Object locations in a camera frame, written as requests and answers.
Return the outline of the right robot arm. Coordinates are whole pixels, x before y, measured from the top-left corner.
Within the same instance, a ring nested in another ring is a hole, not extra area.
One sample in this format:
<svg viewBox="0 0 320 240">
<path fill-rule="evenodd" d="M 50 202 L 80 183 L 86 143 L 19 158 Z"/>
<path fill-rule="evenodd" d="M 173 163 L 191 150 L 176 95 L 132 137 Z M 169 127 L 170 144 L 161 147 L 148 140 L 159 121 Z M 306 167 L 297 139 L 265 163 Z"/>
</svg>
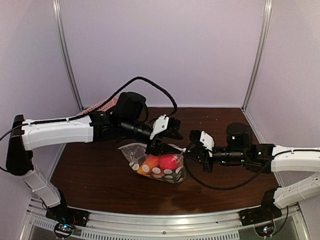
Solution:
<svg viewBox="0 0 320 240">
<path fill-rule="evenodd" d="M 311 172 L 312 175 L 288 186 L 266 191 L 256 210 L 259 220 L 268 220 L 276 208 L 283 209 L 294 203 L 320 194 L 320 149 L 318 147 L 286 147 L 272 143 L 253 143 L 250 126 L 234 122 L 226 128 L 226 146 L 215 146 L 214 139 L 205 131 L 192 130 L 190 144 L 183 149 L 185 159 L 194 160 L 203 166 L 203 171 L 211 173 L 214 164 L 221 166 L 243 166 L 254 175 L 232 187 L 208 185 L 192 173 L 190 176 L 203 187 L 216 191 L 229 191 L 243 187 L 260 174 L 275 174 L 286 171 Z"/>
</svg>

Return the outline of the red fake fruit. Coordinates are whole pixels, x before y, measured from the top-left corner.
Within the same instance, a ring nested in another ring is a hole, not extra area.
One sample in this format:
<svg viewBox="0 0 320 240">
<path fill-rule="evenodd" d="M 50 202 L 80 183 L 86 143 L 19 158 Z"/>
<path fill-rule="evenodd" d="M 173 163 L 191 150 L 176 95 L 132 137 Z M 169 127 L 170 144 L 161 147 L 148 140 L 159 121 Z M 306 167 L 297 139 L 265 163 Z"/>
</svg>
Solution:
<svg viewBox="0 0 320 240">
<path fill-rule="evenodd" d="M 163 170 L 175 170 L 178 167 L 178 160 L 176 154 L 162 155 L 159 157 L 159 167 Z"/>
</svg>

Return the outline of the clear zip top bag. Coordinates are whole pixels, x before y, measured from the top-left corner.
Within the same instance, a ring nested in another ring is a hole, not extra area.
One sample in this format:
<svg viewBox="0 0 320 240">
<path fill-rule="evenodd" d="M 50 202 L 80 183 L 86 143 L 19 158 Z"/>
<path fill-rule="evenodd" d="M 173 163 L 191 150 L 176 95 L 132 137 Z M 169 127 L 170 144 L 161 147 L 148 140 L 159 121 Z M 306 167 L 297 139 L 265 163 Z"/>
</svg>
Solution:
<svg viewBox="0 0 320 240">
<path fill-rule="evenodd" d="M 185 149 L 174 144 L 170 146 L 177 150 L 177 154 L 160 156 L 146 154 L 147 145 L 143 143 L 130 143 L 119 147 L 118 150 L 122 152 L 135 173 L 148 179 L 179 184 L 187 176 L 183 157 Z"/>
</svg>

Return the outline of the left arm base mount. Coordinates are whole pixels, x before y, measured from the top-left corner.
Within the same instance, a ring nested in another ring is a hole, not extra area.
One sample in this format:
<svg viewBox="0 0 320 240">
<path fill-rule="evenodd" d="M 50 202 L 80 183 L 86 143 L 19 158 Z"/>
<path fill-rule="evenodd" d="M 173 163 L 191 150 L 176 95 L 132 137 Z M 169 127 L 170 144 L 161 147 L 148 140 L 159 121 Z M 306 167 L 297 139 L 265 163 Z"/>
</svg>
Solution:
<svg viewBox="0 0 320 240">
<path fill-rule="evenodd" d="M 52 209 L 47 209 L 45 216 L 55 220 L 53 233 L 58 239 L 66 239 L 81 232 L 80 227 L 86 227 L 89 220 L 89 212 L 76 208 L 67 208 L 66 216 L 55 214 Z"/>
</svg>

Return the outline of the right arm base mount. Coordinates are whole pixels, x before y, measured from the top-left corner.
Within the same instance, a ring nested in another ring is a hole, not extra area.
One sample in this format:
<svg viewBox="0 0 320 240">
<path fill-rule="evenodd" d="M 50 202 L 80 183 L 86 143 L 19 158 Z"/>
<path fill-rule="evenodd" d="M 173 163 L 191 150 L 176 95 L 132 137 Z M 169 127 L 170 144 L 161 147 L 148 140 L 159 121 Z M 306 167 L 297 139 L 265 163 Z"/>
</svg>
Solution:
<svg viewBox="0 0 320 240">
<path fill-rule="evenodd" d="M 276 233 L 275 219 L 282 211 L 274 207 L 254 207 L 241 210 L 239 219 L 243 227 L 253 225 L 255 233 L 261 238 L 272 237 Z"/>
</svg>

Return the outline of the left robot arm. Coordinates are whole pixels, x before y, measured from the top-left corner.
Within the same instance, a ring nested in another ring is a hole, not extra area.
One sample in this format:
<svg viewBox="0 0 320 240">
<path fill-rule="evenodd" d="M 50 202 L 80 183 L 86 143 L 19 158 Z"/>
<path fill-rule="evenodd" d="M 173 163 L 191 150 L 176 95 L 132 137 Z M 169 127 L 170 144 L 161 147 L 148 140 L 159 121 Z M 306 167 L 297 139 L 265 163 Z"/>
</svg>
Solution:
<svg viewBox="0 0 320 240">
<path fill-rule="evenodd" d="M 70 118 L 25 120 L 16 115 L 9 132 L 5 167 L 19 176 L 38 195 L 61 222 L 72 218 L 63 193 L 44 177 L 32 163 L 33 150 L 66 143 L 95 143 L 121 137 L 146 144 L 146 153 L 153 156 L 177 154 L 163 138 L 182 140 L 181 122 L 168 115 L 159 116 L 150 126 L 140 121 L 146 98 L 135 92 L 122 92 L 116 105 L 108 111 L 96 111 Z"/>
</svg>

